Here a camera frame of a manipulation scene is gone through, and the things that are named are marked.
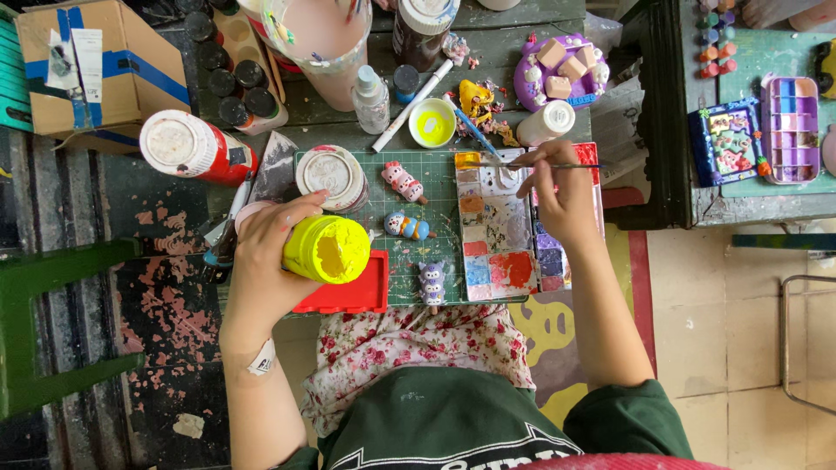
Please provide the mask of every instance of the red tray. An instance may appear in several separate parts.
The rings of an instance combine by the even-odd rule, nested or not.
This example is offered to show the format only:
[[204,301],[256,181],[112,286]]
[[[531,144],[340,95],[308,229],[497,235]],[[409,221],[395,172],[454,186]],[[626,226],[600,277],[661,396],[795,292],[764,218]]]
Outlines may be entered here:
[[371,250],[369,264],[347,284],[325,284],[293,309],[297,314],[362,314],[386,311],[389,296],[389,253]]

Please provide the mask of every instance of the cardboard box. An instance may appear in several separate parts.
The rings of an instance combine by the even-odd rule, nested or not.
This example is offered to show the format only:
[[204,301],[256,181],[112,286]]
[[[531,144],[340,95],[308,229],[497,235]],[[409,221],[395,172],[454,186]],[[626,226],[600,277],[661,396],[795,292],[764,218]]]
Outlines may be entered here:
[[124,3],[37,7],[15,23],[35,134],[130,153],[149,116],[191,112],[180,51]]

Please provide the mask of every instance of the hand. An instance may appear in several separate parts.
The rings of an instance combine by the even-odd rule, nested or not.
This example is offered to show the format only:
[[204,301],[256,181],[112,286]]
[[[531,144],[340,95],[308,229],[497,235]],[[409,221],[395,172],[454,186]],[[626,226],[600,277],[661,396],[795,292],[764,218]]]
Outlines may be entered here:
[[282,253],[290,228],[321,214],[327,196],[327,190],[312,192],[266,207],[242,222],[220,333],[222,349],[260,348],[276,322],[322,285],[283,270]]
[[[568,140],[550,140],[520,155],[515,163],[534,164],[534,174],[522,183],[517,197],[526,197],[532,186],[537,189],[540,221],[546,232],[567,249],[600,240],[595,222],[592,176],[585,168],[553,169],[553,163],[579,163]],[[560,190],[554,193],[554,184]]]

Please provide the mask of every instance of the purple clay tray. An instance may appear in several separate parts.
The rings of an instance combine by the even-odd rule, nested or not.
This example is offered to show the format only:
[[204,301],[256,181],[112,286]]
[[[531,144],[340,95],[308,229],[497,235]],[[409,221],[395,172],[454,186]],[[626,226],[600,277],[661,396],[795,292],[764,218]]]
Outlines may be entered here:
[[[540,64],[540,61],[538,61],[536,57],[537,53],[540,52],[540,48],[545,45],[550,38],[544,39],[539,43],[526,42],[522,45],[522,60],[519,61],[517,69],[514,71],[514,89],[517,91],[517,98],[520,100],[520,104],[525,106],[525,108],[531,112],[536,112],[545,106],[545,104],[549,101],[557,99],[546,97],[546,101],[542,105],[538,105],[535,102],[534,99],[538,93],[543,93],[543,95],[546,94],[546,90],[543,87],[546,78],[556,76],[560,65],[563,64],[566,59],[574,56],[575,53],[577,53],[584,46],[594,47],[594,44],[584,38],[581,33],[574,33],[568,36],[555,36],[554,38],[557,39],[564,48],[566,48],[566,55],[554,68],[547,68],[543,64]],[[604,56],[600,55],[595,63],[606,64]],[[540,68],[540,77],[532,82],[526,81],[526,72],[533,67]],[[587,106],[593,104],[598,96],[602,95],[607,88],[609,68],[607,68],[605,77],[599,77],[600,81],[603,81],[602,84],[595,83],[593,75],[594,71],[590,70],[578,81],[572,84],[572,93],[566,99],[566,102],[572,105],[572,107],[576,110],[586,108]]]
[[808,77],[777,77],[761,82],[764,154],[772,167],[767,180],[803,184],[822,169],[818,148],[818,86]]

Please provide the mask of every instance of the green t-shirt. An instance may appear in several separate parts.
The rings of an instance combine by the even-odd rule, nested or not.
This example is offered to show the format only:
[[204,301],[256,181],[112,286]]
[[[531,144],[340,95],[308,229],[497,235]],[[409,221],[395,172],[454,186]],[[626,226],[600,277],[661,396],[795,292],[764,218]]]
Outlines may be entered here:
[[[406,367],[363,392],[339,428],[319,439],[325,470],[507,470],[580,453],[693,458],[679,415],[657,381],[590,392],[560,431],[534,392],[504,377],[455,367]],[[283,469],[315,470],[306,447]]]

